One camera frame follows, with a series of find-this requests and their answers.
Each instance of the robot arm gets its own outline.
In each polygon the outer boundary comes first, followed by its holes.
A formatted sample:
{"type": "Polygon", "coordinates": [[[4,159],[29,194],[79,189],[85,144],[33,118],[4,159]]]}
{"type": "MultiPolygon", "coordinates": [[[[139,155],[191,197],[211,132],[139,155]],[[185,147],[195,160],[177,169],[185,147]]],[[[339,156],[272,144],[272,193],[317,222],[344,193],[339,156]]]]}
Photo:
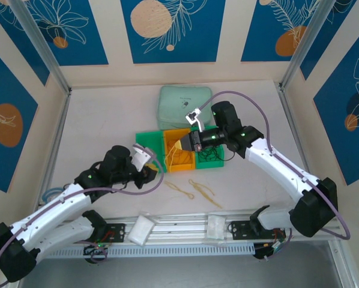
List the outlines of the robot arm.
{"type": "Polygon", "coordinates": [[[131,157],[127,148],[114,146],[103,161],[83,171],[74,184],[70,184],[50,203],[10,227],[5,223],[0,224],[0,250],[15,233],[23,229],[0,257],[0,269],[9,282],[22,279],[47,255],[66,245],[81,240],[95,242],[103,238],[107,232],[106,221],[94,210],[84,212],[68,224],[62,223],[87,210],[98,198],[109,193],[96,191],[72,196],[78,191],[111,187],[117,183],[127,184],[130,181],[141,189],[143,184],[155,178],[157,171],[145,166],[151,161],[151,156],[137,147],[134,150],[136,153],[131,157]]]}
{"type": "MultiPolygon", "coordinates": [[[[269,146],[270,143],[256,128],[242,126],[230,102],[216,103],[211,109],[217,128],[192,131],[179,140],[176,147],[199,152],[212,146],[225,144],[230,151],[236,152],[242,158],[248,159],[266,171],[296,203],[296,205],[283,208],[272,206],[260,208],[252,215],[250,223],[256,233],[260,233],[261,230],[293,227],[302,235],[312,237],[334,217],[334,212],[307,183],[308,180],[313,183],[337,208],[336,185],[331,179],[326,178],[322,181],[307,173],[274,147],[269,146]]],[[[191,112],[188,118],[197,117],[198,114],[196,111],[191,112]]]]}

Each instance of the beige wall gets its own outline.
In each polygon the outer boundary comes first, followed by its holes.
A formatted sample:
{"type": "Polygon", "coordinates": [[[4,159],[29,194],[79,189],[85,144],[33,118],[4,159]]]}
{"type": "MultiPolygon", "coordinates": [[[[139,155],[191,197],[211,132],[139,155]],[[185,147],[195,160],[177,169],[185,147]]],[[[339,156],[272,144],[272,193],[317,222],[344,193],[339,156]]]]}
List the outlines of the beige wall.
{"type": "Polygon", "coordinates": [[[0,58],[38,103],[9,192],[0,191],[0,222],[11,224],[32,212],[65,103],[65,94],[52,77],[46,87],[42,85],[1,25],[0,58]]]}
{"type": "Polygon", "coordinates": [[[348,242],[359,268],[359,180],[346,186],[313,98],[359,37],[359,0],[305,82],[300,71],[287,90],[303,149],[313,173],[337,184],[339,210],[350,230],[348,242]]]}
{"type": "Polygon", "coordinates": [[[240,62],[257,1],[226,0],[216,63],[134,65],[121,1],[89,0],[109,65],[62,67],[62,71],[72,87],[264,79],[279,81],[288,61],[240,62]]]}

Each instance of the white table surface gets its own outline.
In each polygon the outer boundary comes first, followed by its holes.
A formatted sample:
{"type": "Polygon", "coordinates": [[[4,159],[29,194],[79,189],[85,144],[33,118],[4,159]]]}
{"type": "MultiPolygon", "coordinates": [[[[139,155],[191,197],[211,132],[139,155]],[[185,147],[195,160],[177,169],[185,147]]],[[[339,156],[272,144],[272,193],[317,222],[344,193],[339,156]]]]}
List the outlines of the white table surface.
{"type": "MultiPolygon", "coordinates": [[[[271,80],[199,84],[213,93],[234,90],[252,97],[265,111],[271,127],[272,144],[285,156],[302,167],[291,130],[284,114],[276,87],[271,80]]],[[[101,161],[113,145],[132,149],[135,134],[158,130],[156,109],[161,86],[125,86],[74,89],[58,151],[53,187],[60,187],[91,164],[101,161]]],[[[261,114],[247,100],[236,95],[222,95],[216,101],[228,100],[236,108],[243,125],[252,125],[265,134],[261,114]]],[[[232,153],[225,148],[225,158],[232,153]]],[[[158,181],[143,186],[146,190],[158,181]]],[[[213,200],[223,210],[257,209],[269,203],[290,202],[283,188],[253,163],[238,155],[225,162],[225,167],[186,172],[166,173],[164,179],[193,193],[185,194],[161,185],[144,196],[108,194],[93,204],[104,218],[137,216],[140,212],[154,215],[221,211],[189,184],[189,179],[210,187],[213,200]]],[[[129,183],[128,191],[137,191],[129,183]]]]}

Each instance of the green box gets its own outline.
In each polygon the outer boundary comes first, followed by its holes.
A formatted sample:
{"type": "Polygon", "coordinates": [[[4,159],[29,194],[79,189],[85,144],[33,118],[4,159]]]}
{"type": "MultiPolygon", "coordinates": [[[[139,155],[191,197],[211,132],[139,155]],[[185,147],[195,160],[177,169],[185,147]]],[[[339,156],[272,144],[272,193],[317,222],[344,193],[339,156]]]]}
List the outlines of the green box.
{"type": "Polygon", "coordinates": [[[167,172],[164,164],[165,148],[163,142],[163,131],[136,133],[136,143],[153,150],[158,161],[162,165],[164,173],[167,172]]]}
{"type": "MultiPolygon", "coordinates": [[[[206,126],[205,129],[216,128],[217,126],[206,126]]],[[[192,131],[198,130],[198,127],[192,127],[192,131]]],[[[225,162],[223,161],[225,153],[222,145],[215,147],[217,155],[210,155],[205,158],[204,155],[207,155],[212,148],[208,148],[202,152],[196,152],[196,169],[207,169],[207,168],[217,168],[223,167],[225,162]]]]}

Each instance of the gray floor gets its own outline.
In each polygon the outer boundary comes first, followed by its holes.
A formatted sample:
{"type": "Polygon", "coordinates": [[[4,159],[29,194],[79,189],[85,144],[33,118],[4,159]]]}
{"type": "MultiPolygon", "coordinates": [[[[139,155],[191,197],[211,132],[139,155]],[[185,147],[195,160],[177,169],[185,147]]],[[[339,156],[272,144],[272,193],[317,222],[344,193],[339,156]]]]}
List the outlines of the gray floor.
{"type": "Polygon", "coordinates": [[[253,256],[44,260],[21,288],[341,287],[327,243],[293,243],[269,262],[253,256]]]}

